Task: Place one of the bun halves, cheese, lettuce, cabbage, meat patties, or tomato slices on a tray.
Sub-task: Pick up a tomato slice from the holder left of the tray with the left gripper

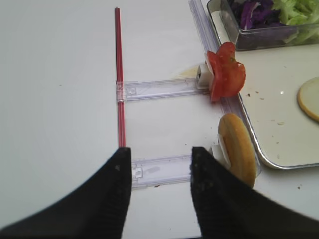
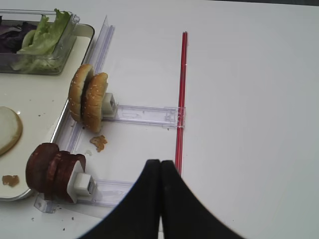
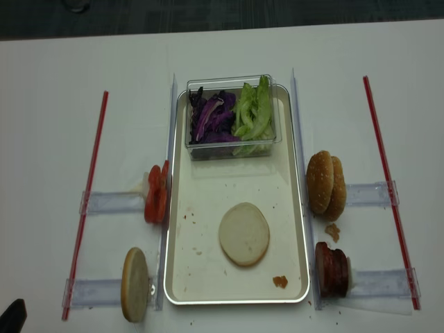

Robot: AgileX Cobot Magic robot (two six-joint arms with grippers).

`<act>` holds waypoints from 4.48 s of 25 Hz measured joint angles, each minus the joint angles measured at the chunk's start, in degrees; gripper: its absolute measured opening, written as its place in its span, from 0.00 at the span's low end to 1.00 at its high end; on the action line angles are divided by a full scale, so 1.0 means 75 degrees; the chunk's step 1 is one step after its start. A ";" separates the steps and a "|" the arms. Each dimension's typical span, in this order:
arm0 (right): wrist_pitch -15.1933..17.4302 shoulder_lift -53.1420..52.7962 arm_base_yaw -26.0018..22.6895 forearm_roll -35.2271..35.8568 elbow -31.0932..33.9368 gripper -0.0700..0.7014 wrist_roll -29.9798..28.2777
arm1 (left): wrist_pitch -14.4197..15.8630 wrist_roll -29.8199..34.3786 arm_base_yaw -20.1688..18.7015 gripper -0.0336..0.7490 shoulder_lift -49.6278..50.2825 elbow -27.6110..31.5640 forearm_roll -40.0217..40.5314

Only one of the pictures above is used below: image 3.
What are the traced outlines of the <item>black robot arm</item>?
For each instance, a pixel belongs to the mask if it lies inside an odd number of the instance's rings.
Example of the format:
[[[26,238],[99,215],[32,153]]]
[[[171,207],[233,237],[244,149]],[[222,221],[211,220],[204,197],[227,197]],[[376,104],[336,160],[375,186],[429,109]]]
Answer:
[[[27,319],[24,299],[18,298],[2,313],[0,333],[20,333]]]

